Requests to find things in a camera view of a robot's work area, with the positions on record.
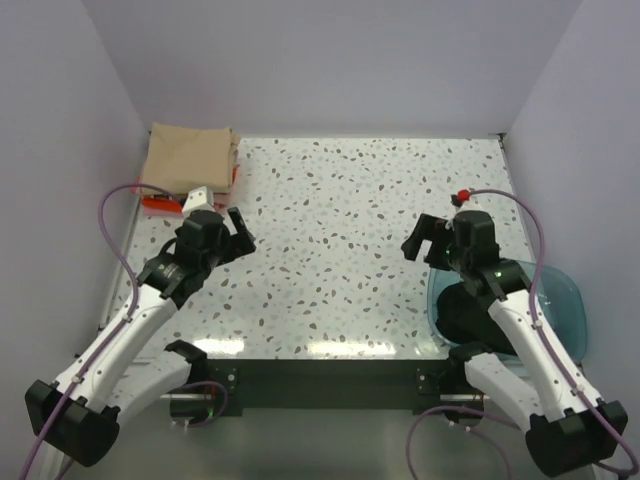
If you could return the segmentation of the black t shirt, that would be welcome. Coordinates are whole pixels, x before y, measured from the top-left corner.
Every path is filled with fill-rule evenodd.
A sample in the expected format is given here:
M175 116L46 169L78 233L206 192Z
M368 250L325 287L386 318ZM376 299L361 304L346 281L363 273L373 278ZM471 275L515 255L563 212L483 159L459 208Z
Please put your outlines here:
M516 355L511 342L487 309L462 284L447 286L439 294L435 328L453 344L481 342L496 353Z

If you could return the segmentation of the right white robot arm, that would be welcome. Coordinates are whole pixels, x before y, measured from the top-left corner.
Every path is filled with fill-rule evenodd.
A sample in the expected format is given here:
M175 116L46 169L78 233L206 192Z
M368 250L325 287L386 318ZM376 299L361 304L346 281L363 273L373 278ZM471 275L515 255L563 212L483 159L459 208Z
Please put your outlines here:
M470 300L458 302L457 320L467 318L476 336L500 331L528 373L522 380L482 340L451 350L448 386L459 393L487 394L519 428L539 470L554 478L613 456L628 422L623 406L607 402L581 373L539 306L521 265L501 256L491 216L458 211L450 220L420 215L401 246L415 260L456 272Z

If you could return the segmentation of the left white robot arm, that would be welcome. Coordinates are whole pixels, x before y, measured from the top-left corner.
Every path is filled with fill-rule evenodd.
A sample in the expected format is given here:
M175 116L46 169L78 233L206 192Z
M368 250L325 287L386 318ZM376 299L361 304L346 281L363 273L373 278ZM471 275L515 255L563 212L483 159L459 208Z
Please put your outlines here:
M114 387L154 333L171 319L212 271L253 253L255 238L240 210L195 210L160 253L146 262L115 318L55 380L35 381L25 403L39 442L84 467L104 458L120 432L122 408L108 403Z

